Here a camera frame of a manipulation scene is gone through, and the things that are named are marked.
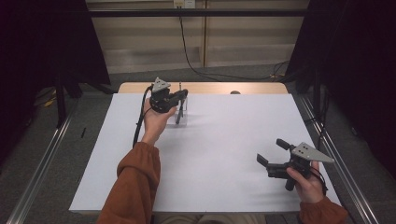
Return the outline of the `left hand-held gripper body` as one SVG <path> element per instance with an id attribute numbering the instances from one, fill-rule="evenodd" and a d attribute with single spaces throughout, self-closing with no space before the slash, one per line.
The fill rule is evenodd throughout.
<path id="1" fill-rule="evenodd" d="M 167 113 L 174 107 L 176 101 L 172 99 L 170 94 L 170 84 L 157 77 L 152 84 L 149 104 L 158 113 Z"/>

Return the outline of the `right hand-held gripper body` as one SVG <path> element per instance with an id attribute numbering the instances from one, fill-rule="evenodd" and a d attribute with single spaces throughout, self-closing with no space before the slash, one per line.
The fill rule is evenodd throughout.
<path id="1" fill-rule="evenodd" d="M 312 161 L 334 163 L 334 159 L 309 146 L 307 143 L 301 143 L 298 146 L 294 146 L 292 151 L 287 151 L 290 153 L 290 159 L 287 162 L 282 164 L 268 162 L 265 169 L 269 177 L 286 179 L 285 189 L 288 191 L 292 191 L 296 184 L 296 181 L 287 173 L 289 167 L 295 169 L 303 177 L 309 177 L 311 175 Z"/>

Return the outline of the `thick black makeup brush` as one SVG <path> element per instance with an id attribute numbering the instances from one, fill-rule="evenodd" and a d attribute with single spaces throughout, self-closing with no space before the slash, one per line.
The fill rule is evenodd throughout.
<path id="1" fill-rule="evenodd" d="M 178 108 L 178 111 L 176 114 L 176 121 L 175 121 L 176 125 L 178 125 L 180 123 L 180 120 L 183 118 L 183 106 L 184 106 L 184 103 L 180 102 L 180 105 L 179 105 L 179 108 Z"/>

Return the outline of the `clear plastic organizer box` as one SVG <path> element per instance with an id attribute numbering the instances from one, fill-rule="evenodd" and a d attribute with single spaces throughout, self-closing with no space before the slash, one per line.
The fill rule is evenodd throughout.
<path id="1" fill-rule="evenodd" d="M 186 126 L 188 122 L 188 99 L 178 102 L 176 113 L 167 121 L 171 127 Z"/>

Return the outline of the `person's left hand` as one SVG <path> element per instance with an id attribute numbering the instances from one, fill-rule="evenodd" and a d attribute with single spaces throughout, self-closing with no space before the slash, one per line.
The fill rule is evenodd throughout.
<path id="1" fill-rule="evenodd" d="M 167 113 L 158 113 L 151 108 L 149 99 L 147 99 L 144 104 L 145 132 L 141 141 L 154 146 L 163 133 L 167 121 L 176 113 L 176 111 L 177 108 L 172 107 Z"/>

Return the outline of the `person's right hand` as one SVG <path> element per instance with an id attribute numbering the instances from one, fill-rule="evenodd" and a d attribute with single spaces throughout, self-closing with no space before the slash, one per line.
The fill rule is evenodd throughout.
<path id="1" fill-rule="evenodd" d="M 317 161 L 311 162 L 311 175 L 303 177 L 295 169 L 289 167 L 287 173 L 295 181 L 295 188 L 303 203 L 318 203 L 324 199 L 323 185 L 320 178 L 319 163 Z"/>

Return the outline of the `white table board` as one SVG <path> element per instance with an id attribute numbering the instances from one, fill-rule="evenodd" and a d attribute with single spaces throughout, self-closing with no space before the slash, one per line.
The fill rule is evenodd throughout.
<path id="1" fill-rule="evenodd" d="M 102 209 L 120 160 L 130 151 L 140 113 L 139 93 L 117 93 L 70 205 L 73 212 Z M 276 145 L 310 144 L 289 94 L 190 94 L 181 123 L 170 120 L 157 147 L 161 180 L 156 213 L 295 212 L 300 199 L 285 180 L 268 176 L 256 157 L 284 163 Z"/>

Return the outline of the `person's legs beige pants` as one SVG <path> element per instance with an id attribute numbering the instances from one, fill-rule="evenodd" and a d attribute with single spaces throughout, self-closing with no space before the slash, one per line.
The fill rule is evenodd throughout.
<path id="1" fill-rule="evenodd" d="M 265 215 L 158 215 L 154 224 L 266 224 Z"/>

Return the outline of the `black metal stand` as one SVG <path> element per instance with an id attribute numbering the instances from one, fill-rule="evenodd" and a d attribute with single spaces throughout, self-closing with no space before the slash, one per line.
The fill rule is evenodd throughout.
<path id="1" fill-rule="evenodd" d="M 62 81 L 62 75 L 58 74 L 55 79 L 55 90 L 56 90 L 56 101 L 58 108 L 58 122 L 57 127 L 60 128 L 67 117 L 66 115 L 66 107 L 64 101 L 64 84 Z"/>

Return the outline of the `dark curtain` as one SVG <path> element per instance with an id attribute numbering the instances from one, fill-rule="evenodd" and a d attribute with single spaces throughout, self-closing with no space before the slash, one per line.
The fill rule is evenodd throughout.
<path id="1" fill-rule="evenodd" d="M 396 0 L 308 0 L 287 69 L 325 85 L 396 179 Z"/>
<path id="2" fill-rule="evenodd" d="M 0 165 L 39 91 L 110 83 L 86 0 L 0 0 Z"/>

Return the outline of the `aluminium frame rail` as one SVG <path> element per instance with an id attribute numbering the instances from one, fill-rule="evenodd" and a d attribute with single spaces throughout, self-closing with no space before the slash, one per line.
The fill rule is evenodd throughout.
<path id="1" fill-rule="evenodd" d="M 68 130 L 70 122 L 72 120 L 73 115 L 76 112 L 78 107 L 78 100 L 73 100 L 69 114 L 65 116 L 64 121 L 61 125 L 55 129 L 53 136 L 49 142 L 49 145 L 46 148 L 46 151 L 43 157 L 40 160 L 40 163 L 37 165 L 34 174 L 28 182 L 27 187 L 25 188 L 22 196 L 19 198 L 17 204 L 10 217 L 8 218 L 6 224 L 23 224 L 26 219 L 33 202 L 35 201 L 35 197 L 39 192 L 44 179 L 47 175 L 47 172 L 50 168 L 50 164 L 52 163 L 63 139 Z"/>
<path id="2" fill-rule="evenodd" d="M 338 152 L 337 147 L 335 146 L 331 136 L 328 134 L 324 124 L 318 120 L 317 116 L 314 115 L 313 104 L 310 102 L 307 96 L 301 96 L 300 101 L 308 117 L 313 120 L 313 127 L 318 133 L 319 143 L 323 145 L 324 150 L 333 159 L 335 159 L 335 170 L 342 180 L 347 194 L 352 201 L 362 224 L 379 224 L 371 205 L 368 203 L 354 177 L 349 172 L 346 163 L 342 159 L 341 154 Z"/>

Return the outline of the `black horizontal frame bar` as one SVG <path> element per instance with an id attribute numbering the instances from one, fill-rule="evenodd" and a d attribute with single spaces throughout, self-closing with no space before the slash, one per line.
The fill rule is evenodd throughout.
<path id="1" fill-rule="evenodd" d="M 307 9 L 91 9 L 92 17 L 303 17 Z"/>

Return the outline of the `white wall socket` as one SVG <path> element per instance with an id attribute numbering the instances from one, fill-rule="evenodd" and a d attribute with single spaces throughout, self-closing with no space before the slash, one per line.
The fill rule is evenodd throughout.
<path id="1" fill-rule="evenodd" d="M 195 8 L 195 0 L 173 0 L 174 8 Z"/>

